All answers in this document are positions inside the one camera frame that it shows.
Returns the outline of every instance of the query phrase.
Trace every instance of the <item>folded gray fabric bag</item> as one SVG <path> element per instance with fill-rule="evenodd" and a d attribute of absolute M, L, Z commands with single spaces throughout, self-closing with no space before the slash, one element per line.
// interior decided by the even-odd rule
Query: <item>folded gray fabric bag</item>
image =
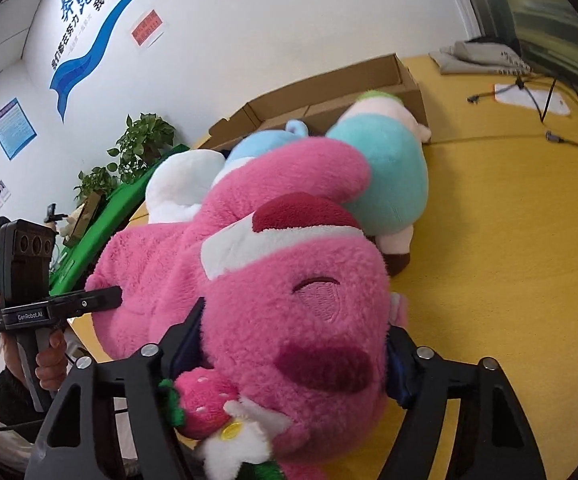
<path fill-rule="evenodd" d="M 430 52 L 441 74 L 504 74 L 531 73 L 531 67 L 513 49 L 500 43 L 466 43 L 456 41 L 453 46 Z"/>

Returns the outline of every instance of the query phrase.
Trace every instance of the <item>human hand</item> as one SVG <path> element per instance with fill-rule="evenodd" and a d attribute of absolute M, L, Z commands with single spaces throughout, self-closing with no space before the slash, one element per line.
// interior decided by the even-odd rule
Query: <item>human hand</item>
<path fill-rule="evenodd" d="M 6 367 L 18 381 L 27 386 L 16 338 L 3 332 L 2 341 Z M 62 386 L 67 377 L 67 357 L 64 355 L 67 350 L 67 342 L 62 331 L 56 330 L 51 333 L 49 343 L 50 346 L 36 357 L 38 367 L 35 369 L 35 375 L 40 379 L 41 387 L 54 391 Z"/>

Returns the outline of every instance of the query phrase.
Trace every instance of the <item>wall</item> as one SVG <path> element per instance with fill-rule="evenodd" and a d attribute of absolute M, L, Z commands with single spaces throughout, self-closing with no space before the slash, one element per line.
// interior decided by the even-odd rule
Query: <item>wall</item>
<path fill-rule="evenodd" d="M 88 52 L 119 2 L 85 7 L 65 52 L 76 46 L 61 63 Z M 54 106 L 51 60 L 68 25 L 61 8 L 61 0 L 41 2 L 24 51 L 32 80 Z M 151 9 L 165 33 L 139 49 L 130 31 Z M 127 113 L 161 114 L 193 143 L 257 95 L 390 52 L 425 54 L 466 38 L 466 21 L 457 0 L 133 0 L 100 65 L 69 95 L 65 126 L 86 138 L 88 166 L 104 162 Z"/>
<path fill-rule="evenodd" d="M 42 222 L 50 202 L 56 202 L 59 211 L 72 211 L 72 188 L 83 165 L 79 141 L 64 131 L 59 116 L 51 103 L 38 95 L 21 61 L 0 74 L 0 109 L 13 98 L 18 98 L 37 137 L 11 161 L 0 147 L 0 180 L 10 192 L 0 215 Z"/>

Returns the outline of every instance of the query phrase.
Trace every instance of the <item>blue ribbon decal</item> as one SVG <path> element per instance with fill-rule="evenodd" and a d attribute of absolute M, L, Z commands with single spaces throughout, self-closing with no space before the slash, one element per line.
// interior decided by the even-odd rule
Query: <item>blue ribbon decal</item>
<path fill-rule="evenodd" d="M 118 22 L 124 9 L 126 9 L 132 1 L 133 0 L 120 0 L 104 20 L 91 49 L 82 57 L 65 61 L 58 67 L 55 74 L 53 74 L 49 88 L 58 93 L 58 112 L 62 117 L 62 122 L 64 122 L 64 113 L 67 110 L 69 93 L 75 85 L 89 76 L 100 64 L 107 45 L 109 44 L 111 33 L 114 31 L 115 24 Z"/>

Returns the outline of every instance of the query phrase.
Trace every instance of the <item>yellow table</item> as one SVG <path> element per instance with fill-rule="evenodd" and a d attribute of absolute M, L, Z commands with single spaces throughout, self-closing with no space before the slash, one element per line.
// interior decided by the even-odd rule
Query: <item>yellow table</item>
<path fill-rule="evenodd" d="M 411 302 L 409 332 L 445 358 L 496 357 L 529 418 L 550 480 L 578 464 L 578 141 L 570 117 L 469 95 L 501 76 L 440 76 L 428 57 L 405 61 L 420 83 L 434 134 L 425 147 L 429 204 L 410 266 L 392 282 Z M 146 222 L 138 212 L 132 224 Z M 89 320 L 74 326 L 102 357 Z M 458 403 L 450 402 L 432 479 L 444 478 Z M 328 467 L 333 480 L 375 480 L 402 422 L 391 403 L 358 451 Z"/>

